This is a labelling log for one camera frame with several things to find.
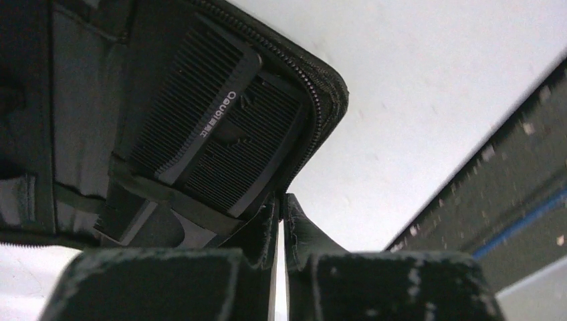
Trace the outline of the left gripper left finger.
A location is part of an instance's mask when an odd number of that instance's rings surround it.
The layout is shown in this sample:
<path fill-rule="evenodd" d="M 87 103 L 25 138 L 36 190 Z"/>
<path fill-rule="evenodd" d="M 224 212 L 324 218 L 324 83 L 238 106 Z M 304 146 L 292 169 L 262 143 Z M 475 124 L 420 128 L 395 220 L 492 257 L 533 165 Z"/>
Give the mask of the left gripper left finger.
<path fill-rule="evenodd" d="M 280 201 L 218 248 L 85 251 L 41 320 L 273 320 Z"/>

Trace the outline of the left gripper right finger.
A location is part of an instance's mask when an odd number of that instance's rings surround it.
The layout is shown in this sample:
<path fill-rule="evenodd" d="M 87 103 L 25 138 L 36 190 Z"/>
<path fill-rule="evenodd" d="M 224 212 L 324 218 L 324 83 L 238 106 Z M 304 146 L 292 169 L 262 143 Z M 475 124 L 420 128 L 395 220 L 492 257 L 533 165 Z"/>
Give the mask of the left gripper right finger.
<path fill-rule="evenodd" d="M 290 320 L 503 320 L 470 256 L 447 251 L 349 252 L 282 199 Z"/>

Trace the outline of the black zippered tool case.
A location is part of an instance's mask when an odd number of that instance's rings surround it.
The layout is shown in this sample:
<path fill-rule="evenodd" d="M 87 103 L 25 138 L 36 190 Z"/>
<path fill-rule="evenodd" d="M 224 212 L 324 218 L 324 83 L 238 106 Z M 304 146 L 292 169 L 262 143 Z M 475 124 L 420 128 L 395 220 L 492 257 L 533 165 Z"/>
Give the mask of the black zippered tool case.
<path fill-rule="evenodd" d="M 309 117 L 229 235 L 158 209 L 128 245 L 96 229 L 110 162 L 143 124 L 193 15 L 255 49 L 296 83 Z M 1 2 L 1 241 L 22 246 L 216 247 L 287 188 L 348 106 L 340 74 L 228 1 Z"/>

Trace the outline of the black straight comb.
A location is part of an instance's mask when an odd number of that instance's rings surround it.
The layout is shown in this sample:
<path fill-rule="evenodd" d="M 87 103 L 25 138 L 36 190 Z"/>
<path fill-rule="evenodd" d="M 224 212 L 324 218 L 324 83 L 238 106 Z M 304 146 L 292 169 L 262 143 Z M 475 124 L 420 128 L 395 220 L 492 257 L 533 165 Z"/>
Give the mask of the black straight comb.
<path fill-rule="evenodd" d="M 193 15 L 128 162 L 163 183 L 179 180 L 262 65 L 250 45 Z"/>

